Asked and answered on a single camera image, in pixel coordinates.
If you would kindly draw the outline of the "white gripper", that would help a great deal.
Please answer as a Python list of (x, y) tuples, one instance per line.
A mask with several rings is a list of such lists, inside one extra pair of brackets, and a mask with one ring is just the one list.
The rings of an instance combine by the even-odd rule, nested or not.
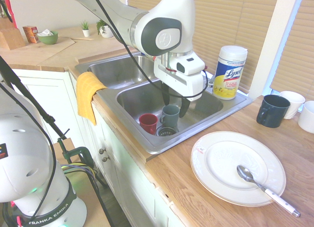
[(190, 106), (190, 101), (195, 101), (202, 96), (203, 76), (201, 71), (205, 63), (197, 56), (170, 57), (167, 67), (160, 56), (154, 60), (154, 75), (162, 81), (162, 98), (165, 105), (170, 103), (169, 87), (183, 97), (179, 118), (185, 116)]

